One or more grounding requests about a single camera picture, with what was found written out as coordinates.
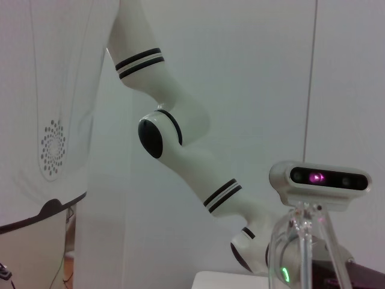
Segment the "camera lens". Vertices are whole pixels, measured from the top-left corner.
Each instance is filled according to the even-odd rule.
[[[342,178],[342,184],[346,187],[350,186],[350,179],[347,177]]]
[[[302,180],[302,174],[300,172],[293,173],[293,179],[294,181],[299,182],[300,180]]]

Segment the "clear acrylic stand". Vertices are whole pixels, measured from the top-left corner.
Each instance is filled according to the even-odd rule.
[[[299,202],[294,210],[282,217],[274,226],[269,245],[270,289],[283,288],[282,284],[290,288],[312,289],[312,233],[314,233],[313,224],[315,223],[318,224],[321,237],[327,245],[340,288],[352,289],[328,211],[320,204],[305,202]],[[292,243],[294,239],[298,239],[299,246],[282,246],[282,244]],[[288,268],[282,267],[283,254],[292,256],[291,274]]]

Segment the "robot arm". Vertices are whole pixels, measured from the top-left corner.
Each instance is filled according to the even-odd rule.
[[[189,147],[207,133],[208,112],[169,74],[140,0],[121,0],[108,51],[122,83],[158,103],[139,123],[146,151],[183,178],[213,216],[246,219],[247,227],[232,240],[233,253],[249,271],[266,272],[265,252],[277,217],[241,190],[208,151]]]

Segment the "white table surface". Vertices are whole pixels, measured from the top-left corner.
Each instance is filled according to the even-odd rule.
[[[268,289],[267,277],[202,271],[196,274],[192,289]]]

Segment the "green led light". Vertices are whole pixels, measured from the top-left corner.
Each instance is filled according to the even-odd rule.
[[[283,277],[284,277],[285,281],[286,281],[287,283],[289,283],[289,282],[290,282],[290,277],[289,277],[289,272],[288,272],[288,270],[287,270],[285,267],[283,267],[283,268],[281,269],[281,271],[282,271],[282,274],[283,274]]]

